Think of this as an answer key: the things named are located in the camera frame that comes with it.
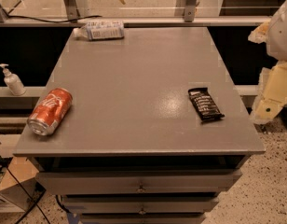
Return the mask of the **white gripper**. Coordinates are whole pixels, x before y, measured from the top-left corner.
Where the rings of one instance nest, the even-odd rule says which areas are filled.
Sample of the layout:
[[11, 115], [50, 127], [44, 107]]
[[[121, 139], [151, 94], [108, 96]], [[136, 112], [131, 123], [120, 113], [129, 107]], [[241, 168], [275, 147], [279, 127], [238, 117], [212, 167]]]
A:
[[[287, 61], [287, 0], [273, 15], [256, 27], [248, 40], [266, 42], [267, 54], [279, 61]], [[287, 105], [287, 62], [277, 62], [271, 69], [263, 68], [258, 81], [257, 95], [250, 119], [255, 124], [267, 124]]]

